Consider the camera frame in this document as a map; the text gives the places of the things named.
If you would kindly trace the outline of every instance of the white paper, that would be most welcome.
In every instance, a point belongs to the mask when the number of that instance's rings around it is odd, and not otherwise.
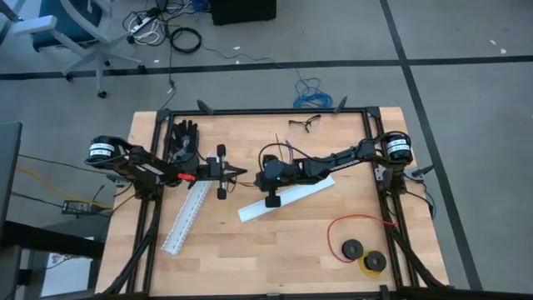
[[[281,207],[284,207],[289,203],[293,203],[296,200],[302,199],[303,197],[309,196],[324,188],[328,188],[333,184],[335,184],[335,181],[331,176],[328,176],[326,179],[320,181],[319,183],[289,188],[288,190],[280,192],[277,195],[281,197]],[[262,199],[253,204],[248,205],[247,207],[239,209],[239,218],[241,219],[241,222],[250,221],[253,218],[257,218],[265,213],[269,213],[274,209],[278,208],[279,207],[265,207],[265,199]]]
[[[89,284],[92,258],[73,258],[62,262],[65,257],[59,253],[48,255],[47,268],[42,282],[41,297],[48,297],[64,293],[85,291]]]

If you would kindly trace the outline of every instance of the red cable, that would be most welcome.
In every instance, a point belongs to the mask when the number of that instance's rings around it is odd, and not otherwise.
[[[336,258],[337,260],[339,260],[340,262],[344,262],[344,263],[353,263],[354,261],[344,260],[344,259],[338,257],[335,254],[335,252],[333,251],[333,247],[331,246],[330,230],[331,230],[331,226],[333,226],[333,224],[335,224],[335,222],[340,221],[340,220],[345,219],[345,218],[371,218],[371,219],[374,219],[374,220],[376,220],[376,221],[378,221],[380,223],[383,223],[385,225],[390,225],[390,226],[395,226],[396,225],[396,223],[383,221],[383,220],[378,219],[377,217],[373,217],[373,216],[366,215],[366,214],[360,214],[360,213],[353,214],[353,215],[347,215],[347,216],[344,216],[344,217],[338,217],[335,220],[333,220],[330,223],[330,225],[327,227],[327,246],[330,248],[331,255],[333,255],[333,257]]]

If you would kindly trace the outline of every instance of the black glove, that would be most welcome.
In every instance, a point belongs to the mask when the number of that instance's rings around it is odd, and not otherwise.
[[[179,163],[186,173],[196,173],[199,164],[198,143],[200,133],[198,125],[191,120],[183,120],[172,125],[172,137],[169,141],[170,157],[174,163]]]

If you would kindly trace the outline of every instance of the black metal frame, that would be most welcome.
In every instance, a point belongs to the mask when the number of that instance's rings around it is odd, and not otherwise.
[[[177,111],[170,110],[158,111],[156,116],[156,124],[154,127],[154,133],[152,137],[151,153],[157,154],[157,145],[159,143],[159,137],[162,130],[163,121],[167,121],[167,132],[163,141],[163,159],[167,159],[168,155],[168,143],[170,125],[173,124],[175,117],[195,117],[195,116],[231,116],[231,115],[263,115],[263,114],[298,114],[298,113],[335,113],[333,108],[289,108],[289,109],[247,109],[247,110],[219,110],[214,113],[207,113],[203,111]],[[384,133],[383,123],[381,121],[380,109],[378,107],[349,107],[343,108],[341,113],[360,113],[362,116],[363,127],[365,130],[366,138],[373,138],[371,130],[371,119],[376,123],[377,135]],[[378,166],[372,164],[372,169],[375,171]],[[373,172],[376,182],[376,190],[378,200],[380,204],[381,216],[384,220],[390,221],[391,215],[389,214],[388,205],[386,202],[386,195],[381,188],[381,181],[378,180],[376,172]],[[152,235],[152,240],[149,242],[147,262],[145,267],[144,278],[142,281],[142,290],[140,292],[135,291],[135,282],[137,279],[137,264],[134,266],[132,272],[129,274],[126,294],[106,294],[96,296],[98,299],[124,299],[129,296],[140,299],[190,299],[190,300],[202,300],[202,299],[424,299],[424,300],[444,300],[444,299],[461,299],[461,300],[496,300],[496,299],[531,299],[533,295],[508,293],[508,292],[485,292],[485,291],[469,291],[469,290],[456,290],[452,287],[440,287],[439,282],[432,278],[431,274],[424,268],[423,263],[412,252],[409,244],[409,236],[406,229],[406,222],[401,209],[400,197],[398,194],[392,194],[392,203],[396,210],[396,222],[398,223],[398,230],[392,229],[384,225],[387,247],[389,249],[389,259],[391,261],[392,274],[396,285],[395,292],[389,292],[387,286],[381,285],[380,291],[376,292],[331,292],[331,293],[298,293],[298,294],[255,294],[255,295],[219,295],[219,296],[168,296],[168,297],[150,297],[150,286],[152,282],[153,263],[155,258],[155,250],[157,245],[157,231],[159,228],[159,220],[162,210],[162,193],[158,200],[155,201],[155,207],[152,215],[152,225],[155,224],[156,232]],[[141,240],[143,240],[148,201],[143,201],[139,212],[137,232],[135,236],[134,249],[138,246]],[[405,285],[401,277],[400,263],[398,254],[396,251],[396,245],[401,248],[406,257],[407,272],[409,274],[410,285]],[[418,275],[425,281],[430,287],[420,287],[418,283]]]
[[[308,114],[308,113],[334,113],[333,108],[280,108],[280,109],[245,109],[245,110],[218,110],[215,111],[213,115],[215,116],[231,116],[231,115],[263,115],[263,114]],[[361,119],[363,121],[363,127],[365,130],[366,138],[373,138],[372,136],[372,130],[371,130],[371,119],[376,123],[377,128],[377,134],[383,134],[383,123],[381,122],[381,115],[380,110],[378,107],[346,107],[342,109],[341,113],[355,113],[355,114],[361,114]],[[157,153],[157,145],[159,143],[159,138],[161,135],[162,130],[162,124],[164,121],[167,121],[167,132],[164,139],[164,147],[163,147],[163,160],[167,159],[167,149],[168,149],[168,138],[167,135],[169,133],[168,129],[170,128],[170,124],[174,122],[175,117],[194,117],[194,116],[207,116],[207,113],[203,111],[159,111],[157,112],[156,116],[156,124],[154,127],[154,133],[152,137],[152,145],[151,145],[151,153],[156,154]],[[376,177],[376,173],[373,172],[377,168],[377,165],[372,164],[372,173],[374,173],[374,179],[376,180],[376,190],[378,191],[378,198],[380,202],[380,208],[381,213],[383,217],[385,217],[385,214],[388,213],[387,210],[387,204],[386,204],[386,196],[384,193],[380,192],[379,188],[379,182]],[[401,237],[404,238],[407,242],[409,241],[408,233],[406,230],[406,221],[403,218],[403,213],[401,209],[400,201],[397,199],[397,201],[393,202],[394,209],[397,213],[397,222],[399,224]],[[141,209],[139,212],[139,218],[137,223],[137,231],[135,235],[135,242],[133,247],[136,248],[139,241],[142,240],[142,236],[144,234],[144,229],[146,226],[146,220],[147,220],[147,209],[148,209],[148,203],[149,202],[142,202]],[[161,215],[161,201],[156,201],[154,211],[153,211],[153,218],[159,219]],[[396,251],[396,245],[394,242],[393,237],[390,235],[390,233],[385,230],[386,235],[386,242],[387,247],[389,249],[389,259],[391,261],[391,268],[393,277],[395,280],[396,288],[403,286],[403,280],[401,277],[401,270],[400,270],[400,263],[398,259],[398,254]],[[143,278],[143,284],[142,284],[142,291],[144,293],[149,293],[150,286],[151,286],[151,278],[152,278],[152,270],[153,270],[153,262],[155,257],[155,249],[156,249],[156,240],[152,240],[150,247],[148,249],[147,254],[147,265],[145,267],[145,273]],[[416,275],[416,272],[414,268],[411,266],[410,263],[408,263],[408,274],[411,281],[411,285],[418,287],[418,277]],[[137,267],[133,270],[132,274],[130,275],[128,282],[127,282],[127,293],[133,293],[135,292],[135,282],[137,281]],[[261,295],[247,295],[247,297],[260,297]],[[226,296],[219,296],[220,298],[241,298],[243,295],[226,295]],[[284,298],[360,298],[360,299],[368,299],[368,298],[382,298],[381,292],[349,292],[349,293],[313,293],[313,294],[302,294],[300,296],[296,294],[292,295],[284,295]],[[187,299],[200,299],[202,296],[195,296],[195,297],[179,297],[179,298],[187,298]]]

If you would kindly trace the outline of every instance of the wooden table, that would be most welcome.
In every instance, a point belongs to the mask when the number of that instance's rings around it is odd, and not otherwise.
[[[135,114],[130,143],[150,148],[155,116],[155,112]],[[288,119],[303,121],[310,116],[239,115],[190,119],[198,123],[201,132],[200,153],[204,156],[215,153],[217,144],[226,144],[227,161],[248,170],[238,180],[253,182],[258,171],[257,154],[266,144],[275,143],[276,135],[280,141],[287,139],[294,147],[318,157],[354,146],[365,137],[360,114],[323,114],[320,121],[312,124],[311,133],[298,125],[287,125]],[[406,132],[400,108],[381,108],[381,118],[385,131]],[[162,142],[158,149],[160,157]],[[287,151],[282,151],[286,159]],[[279,157],[277,147],[265,153]],[[337,261],[326,242],[327,226],[335,218],[354,213],[380,217],[371,165],[349,167],[332,176],[336,182],[334,186],[245,223],[240,222],[237,210],[264,198],[265,193],[237,186],[227,200],[222,201],[217,200],[217,185],[213,184],[176,256],[162,251],[161,245],[187,196],[187,185],[166,187],[150,295],[370,292],[377,291],[382,284],[394,290],[390,265],[379,277],[368,277],[356,263]],[[407,187],[413,193],[424,195],[423,189],[413,182],[408,182]],[[130,197],[130,192],[118,197],[115,206]],[[447,283],[427,204],[410,195],[401,196],[401,202],[413,250],[437,279]],[[107,288],[129,259],[139,207],[140,201],[131,201],[113,214],[97,291]],[[365,249],[384,253],[388,260],[385,233],[379,222],[371,219],[337,222],[331,231],[331,242],[337,254],[341,255],[341,244],[350,238],[361,241]],[[399,257],[401,264],[405,264],[403,256]],[[137,288],[141,286],[145,259],[146,255],[140,262]],[[404,281],[408,282],[406,268],[402,269]]]

